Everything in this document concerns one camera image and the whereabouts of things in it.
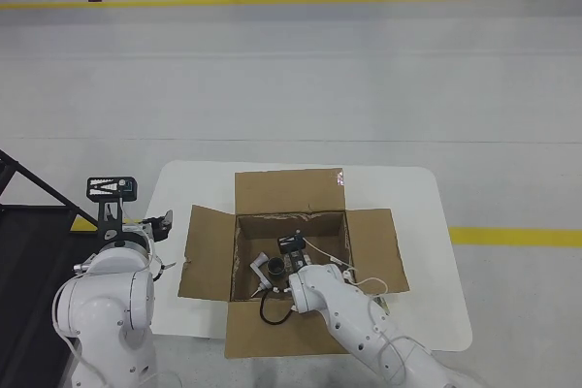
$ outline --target small object in box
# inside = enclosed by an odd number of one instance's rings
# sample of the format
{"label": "small object in box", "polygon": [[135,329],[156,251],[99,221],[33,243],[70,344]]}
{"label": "small object in box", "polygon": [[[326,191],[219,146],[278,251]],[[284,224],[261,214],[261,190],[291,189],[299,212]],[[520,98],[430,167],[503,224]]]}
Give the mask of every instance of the small object in box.
{"label": "small object in box", "polygon": [[279,257],[273,257],[268,261],[268,273],[272,279],[280,279],[284,275],[284,261]]}
{"label": "small object in box", "polygon": [[285,236],[278,239],[278,248],[280,253],[287,254],[293,251],[302,250],[307,247],[304,236],[298,230],[295,235]]}
{"label": "small object in box", "polygon": [[284,255],[285,261],[288,261],[291,264],[291,271],[293,273],[296,273],[304,266],[312,264],[310,262],[310,257],[302,251],[302,249],[306,247],[307,244],[304,240],[304,236],[299,230],[296,231],[295,235],[278,239],[280,253]]}
{"label": "small object in box", "polygon": [[259,270],[259,267],[261,267],[263,264],[265,264],[269,260],[270,259],[269,259],[268,255],[266,255],[264,252],[261,252],[256,257],[256,259],[254,259],[254,261],[250,264],[250,268],[252,269],[252,271],[254,271],[254,273],[257,276],[259,276],[259,279],[261,280],[261,282],[259,283],[259,287],[256,289],[256,291],[254,291],[254,293],[252,294],[252,296],[250,296],[250,298],[254,298],[254,296],[261,291],[268,290],[268,289],[272,288],[272,284],[270,283],[270,281],[265,277],[265,275],[263,275],[261,270]]}

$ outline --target box flap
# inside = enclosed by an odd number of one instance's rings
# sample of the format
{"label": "box flap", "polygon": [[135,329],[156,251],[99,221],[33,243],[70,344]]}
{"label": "box flap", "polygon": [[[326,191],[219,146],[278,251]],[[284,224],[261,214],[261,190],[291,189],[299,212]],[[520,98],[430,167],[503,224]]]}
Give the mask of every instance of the box flap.
{"label": "box flap", "polygon": [[[264,314],[282,318],[293,301],[268,299]],[[226,358],[305,356],[344,354],[345,349],[328,333],[317,311],[293,312],[282,325],[272,326],[259,316],[260,302],[231,302],[226,326]]]}
{"label": "box flap", "polygon": [[192,206],[180,297],[229,300],[234,237],[233,214]]}
{"label": "box flap", "polygon": [[325,210],[345,210],[342,169],[235,174],[237,214]]}
{"label": "box flap", "polygon": [[[389,292],[409,291],[390,209],[348,210],[347,225],[351,256],[358,270],[356,281],[378,277],[388,284]],[[378,294],[384,287],[368,281],[360,288]]]}

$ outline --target black cable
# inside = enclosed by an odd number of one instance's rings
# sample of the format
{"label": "black cable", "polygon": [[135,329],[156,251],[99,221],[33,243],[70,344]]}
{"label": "black cable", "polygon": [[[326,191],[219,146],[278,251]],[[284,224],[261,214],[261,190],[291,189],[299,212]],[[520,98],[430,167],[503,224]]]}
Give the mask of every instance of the black cable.
{"label": "black cable", "polygon": [[259,315],[261,315],[261,319],[263,320],[263,322],[267,323],[268,325],[281,325],[287,319],[289,319],[293,310],[291,308],[289,308],[289,312],[287,312],[287,314],[284,316],[284,318],[282,318],[281,320],[276,321],[276,322],[273,322],[273,321],[269,320],[268,318],[266,318],[265,315],[263,315],[263,305],[265,304],[265,299],[268,297],[269,293],[270,293],[270,289],[267,289],[267,290],[265,290],[265,292],[263,293],[263,296],[261,297],[261,306],[259,307]]}
{"label": "black cable", "polygon": [[162,274],[164,274],[164,270],[166,270],[167,268],[168,267],[162,264],[159,271],[157,272],[157,275],[153,278],[153,281],[157,281],[158,278],[162,277]]}

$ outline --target black metal stairs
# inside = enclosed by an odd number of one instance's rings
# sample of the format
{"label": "black metal stairs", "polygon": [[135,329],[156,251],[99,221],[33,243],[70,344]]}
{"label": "black metal stairs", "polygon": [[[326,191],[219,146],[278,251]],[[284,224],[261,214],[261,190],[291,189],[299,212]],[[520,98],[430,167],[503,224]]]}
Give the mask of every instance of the black metal stairs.
{"label": "black metal stairs", "polygon": [[62,205],[0,203],[0,388],[55,387],[69,349],[53,331],[51,301],[96,251],[94,232],[70,232],[76,216],[96,221],[0,149],[0,195],[15,173]]}

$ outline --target stair step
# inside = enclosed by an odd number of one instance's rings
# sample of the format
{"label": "stair step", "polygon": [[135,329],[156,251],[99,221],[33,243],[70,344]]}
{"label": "stair step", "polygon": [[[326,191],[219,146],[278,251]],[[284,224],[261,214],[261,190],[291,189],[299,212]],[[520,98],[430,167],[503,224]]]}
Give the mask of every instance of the stair step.
{"label": "stair step", "polygon": [[74,219],[66,207],[0,207],[0,381],[38,305],[51,304],[53,293],[40,299],[49,279],[60,278],[59,252]]}

